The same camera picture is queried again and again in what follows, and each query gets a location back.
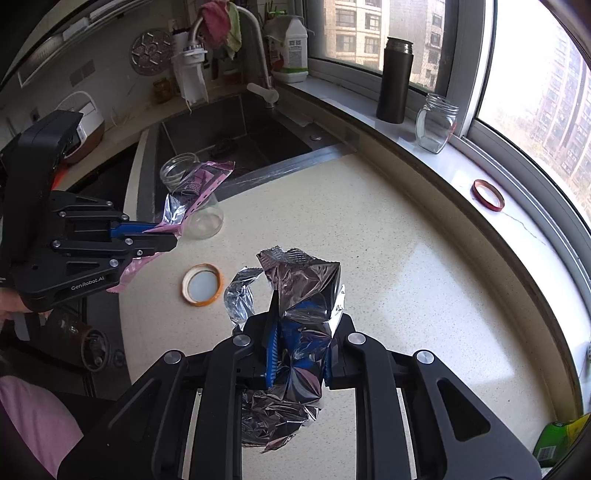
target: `green package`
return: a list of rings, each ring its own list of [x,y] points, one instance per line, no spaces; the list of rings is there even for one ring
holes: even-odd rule
[[[541,467],[554,466],[558,463],[577,439],[590,416],[591,414],[587,413],[569,423],[554,421],[544,427],[534,448],[534,457]]]

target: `stainless steel sink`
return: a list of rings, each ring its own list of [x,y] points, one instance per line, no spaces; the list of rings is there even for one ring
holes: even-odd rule
[[[150,129],[138,192],[139,220],[160,220],[167,191],[158,172],[168,159],[186,152],[196,153],[200,161],[235,162],[232,175],[216,190],[218,200],[224,200],[351,150],[301,115],[296,118],[280,106],[265,108],[250,92],[225,97]]]

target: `kitchen sink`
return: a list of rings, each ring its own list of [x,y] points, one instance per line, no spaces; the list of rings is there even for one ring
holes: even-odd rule
[[[267,109],[260,97],[248,91],[183,112],[157,128],[152,210],[156,220],[168,193],[160,181],[160,167],[175,155],[193,152],[200,161],[233,161],[234,171],[216,189],[221,201],[350,152],[311,119],[293,115],[281,105]]]

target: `jar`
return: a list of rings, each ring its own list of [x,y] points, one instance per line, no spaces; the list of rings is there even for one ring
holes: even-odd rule
[[[156,103],[168,102],[173,97],[173,87],[166,77],[156,80],[152,86],[154,88],[154,99]]]
[[[174,192],[179,185],[189,179],[189,174],[199,164],[199,159],[194,153],[181,153],[168,160],[160,168],[160,180],[168,188],[170,193]]]
[[[415,133],[418,144],[429,152],[439,153],[456,129],[459,107],[435,93],[427,95],[427,102],[417,115]]]
[[[212,192],[187,219],[183,228],[183,236],[203,240],[214,236],[220,231],[223,223],[223,211],[217,202],[215,192]]]

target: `pink clothing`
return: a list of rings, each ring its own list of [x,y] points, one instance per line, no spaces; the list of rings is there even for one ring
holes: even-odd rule
[[[17,377],[0,377],[0,403],[41,464],[57,477],[64,457],[82,438],[76,420],[57,397]]]
[[[219,48],[226,41],[230,32],[230,17],[226,5],[228,0],[212,0],[203,4],[200,13],[203,15],[205,41],[213,48]]]

